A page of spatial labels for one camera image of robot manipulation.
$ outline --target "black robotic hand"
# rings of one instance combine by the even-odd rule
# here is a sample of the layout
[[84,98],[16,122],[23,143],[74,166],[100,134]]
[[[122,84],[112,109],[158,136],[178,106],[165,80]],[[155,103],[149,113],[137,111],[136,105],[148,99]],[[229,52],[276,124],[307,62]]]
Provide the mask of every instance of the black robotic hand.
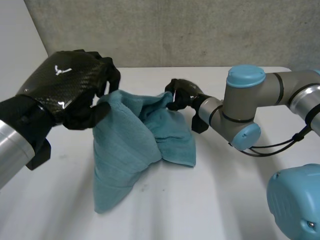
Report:
[[28,96],[52,115],[55,125],[71,130],[93,128],[110,111],[107,102],[92,106],[95,95],[119,87],[121,74],[110,57],[98,52],[59,51],[27,79],[17,96]]
[[166,105],[169,110],[178,111],[185,109],[187,106],[195,109],[195,115],[192,118],[192,131],[201,134],[206,131],[209,126],[199,117],[200,105],[209,96],[205,95],[202,90],[193,82],[185,79],[172,79],[165,87],[166,92],[171,92],[174,101]]
[[172,79],[165,87],[165,91],[171,92],[174,96],[174,102],[166,106],[173,111],[185,109],[187,106],[192,107],[195,98],[204,94],[196,84],[185,79]]

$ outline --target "teal towel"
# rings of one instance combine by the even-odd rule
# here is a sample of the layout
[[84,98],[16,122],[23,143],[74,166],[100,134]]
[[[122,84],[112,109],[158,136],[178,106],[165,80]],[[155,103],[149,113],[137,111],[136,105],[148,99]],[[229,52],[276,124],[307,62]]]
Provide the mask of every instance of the teal towel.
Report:
[[196,165],[196,145],[184,116],[166,109],[173,96],[132,95],[117,90],[103,96],[110,113],[93,129],[94,210],[102,214],[119,203],[141,173],[161,159]]

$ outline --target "light blue joint cap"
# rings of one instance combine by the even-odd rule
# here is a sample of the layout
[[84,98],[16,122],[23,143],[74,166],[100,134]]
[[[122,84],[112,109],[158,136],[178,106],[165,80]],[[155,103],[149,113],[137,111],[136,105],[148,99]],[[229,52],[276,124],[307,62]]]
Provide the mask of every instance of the light blue joint cap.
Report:
[[231,145],[240,151],[246,150],[251,148],[258,141],[260,135],[261,129],[259,125],[252,123],[234,136]]
[[269,180],[266,198],[279,229],[294,240],[320,239],[320,165],[283,169]]
[[318,70],[318,69],[313,69],[313,71],[315,71],[317,74],[320,75],[320,70]]
[[261,84],[266,79],[265,71],[255,65],[233,66],[226,78],[226,84],[233,88],[250,88]]

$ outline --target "black cable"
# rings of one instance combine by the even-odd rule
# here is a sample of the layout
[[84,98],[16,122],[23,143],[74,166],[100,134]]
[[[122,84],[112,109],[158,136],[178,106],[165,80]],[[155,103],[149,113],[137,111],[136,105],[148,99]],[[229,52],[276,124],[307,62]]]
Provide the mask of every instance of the black cable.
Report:
[[268,149],[268,148],[279,147],[279,146],[288,144],[288,143],[293,142],[293,141],[299,142],[302,139],[304,139],[305,135],[307,135],[310,131],[311,131],[311,127],[309,125],[307,125],[300,132],[298,132],[295,135],[293,135],[292,138],[287,140],[287,141],[283,141],[281,143],[268,145],[268,146],[252,146],[251,149]]
[[[311,132],[311,127],[309,125],[306,125],[300,132],[296,133],[295,135],[293,135],[293,137],[290,140],[278,143],[278,144],[273,144],[273,145],[268,145],[268,146],[253,146],[250,147],[249,150],[254,152],[250,153],[250,152],[246,152],[246,151],[240,151],[241,153],[251,156],[251,157],[256,157],[256,158],[262,158],[262,157],[269,157],[269,156],[273,156],[276,154],[279,154],[281,152],[283,152],[284,150],[287,150],[288,148],[290,148],[292,145],[294,145],[295,143],[303,140],[305,138],[305,135],[307,135],[309,132]],[[266,149],[266,148],[272,148],[272,147],[278,147],[284,144],[288,144],[286,146],[284,146],[283,148],[274,151],[274,152],[270,152],[270,153],[262,153],[259,151],[256,151],[254,149]]]
[[276,154],[279,154],[281,152],[283,152],[284,150],[287,150],[288,148],[290,148],[292,145],[294,145],[295,143],[297,143],[297,141],[292,141],[291,143],[289,143],[287,146],[284,146],[283,148],[281,148],[280,150],[278,151],[274,151],[274,152],[271,152],[271,153],[262,153],[262,152],[258,152],[258,151],[254,151],[254,153],[257,153],[257,154],[253,154],[253,153],[249,153],[249,152],[246,152],[246,151],[240,151],[241,153],[245,154],[245,155],[249,155],[251,157],[256,157],[256,158],[262,158],[262,157],[270,157],[272,155],[276,155]]
[[288,144],[290,142],[292,142],[293,139],[289,139],[287,141],[283,141],[281,143],[277,143],[277,144],[273,144],[273,145],[268,145],[268,146],[252,146],[251,149],[268,149],[268,148],[274,148],[274,147],[279,147],[279,146],[282,146],[282,145],[285,145],[285,144]]

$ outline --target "gray concrete wall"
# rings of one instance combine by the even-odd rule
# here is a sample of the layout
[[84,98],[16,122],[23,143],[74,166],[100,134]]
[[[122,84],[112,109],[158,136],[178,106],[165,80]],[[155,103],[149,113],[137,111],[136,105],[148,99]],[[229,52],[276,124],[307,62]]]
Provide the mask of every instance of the gray concrete wall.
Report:
[[320,68],[319,0],[25,0],[49,54],[118,67]]

